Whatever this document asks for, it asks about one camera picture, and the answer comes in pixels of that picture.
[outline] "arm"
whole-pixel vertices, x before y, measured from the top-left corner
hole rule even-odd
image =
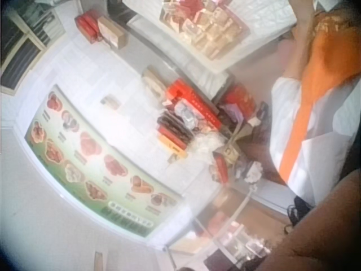
[[[257,270],[332,270],[360,249],[359,238],[360,172],[354,171],[295,227]]]
[[[296,48],[283,73],[284,77],[301,80],[309,61],[314,18],[313,0],[289,0],[297,19]]]

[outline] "box of pastries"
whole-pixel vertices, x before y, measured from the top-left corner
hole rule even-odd
[[[210,60],[229,52],[247,29],[224,0],[163,0],[160,20]]]

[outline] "green banner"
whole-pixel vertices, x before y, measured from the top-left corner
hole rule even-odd
[[[83,205],[141,237],[182,198],[110,146],[54,86],[25,140],[47,171]]]

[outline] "white shirt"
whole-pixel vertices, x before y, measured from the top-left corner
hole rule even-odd
[[[337,183],[347,151],[360,122],[359,79],[337,87],[318,100],[312,109],[307,136],[290,173],[287,185],[304,201],[316,205]],[[297,111],[301,82],[281,77],[272,89],[270,153],[279,170]]]

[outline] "orange apron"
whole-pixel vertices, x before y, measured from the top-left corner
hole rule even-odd
[[[324,16],[316,27],[311,58],[302,76],[301,106],[279,169],[286,183],[306,137],[313,105],[329,90],[361,73],[360,32],[356,28],[339,29],[333,18]]]

